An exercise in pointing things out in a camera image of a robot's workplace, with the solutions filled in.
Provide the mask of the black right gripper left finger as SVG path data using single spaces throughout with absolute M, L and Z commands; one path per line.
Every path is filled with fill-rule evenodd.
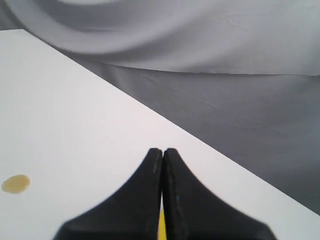
M 65 222 L 56 240 L 156 240 L 161 207 L 163 152 L 148 150 L 143 161 L 114 194 Z

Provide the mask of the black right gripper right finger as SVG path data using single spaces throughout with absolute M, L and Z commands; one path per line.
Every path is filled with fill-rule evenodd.
M 162 197 L 169 240 L 274 240 L 263 222 L 237 210 L 205 187 L 178 151 L 163 155 Z

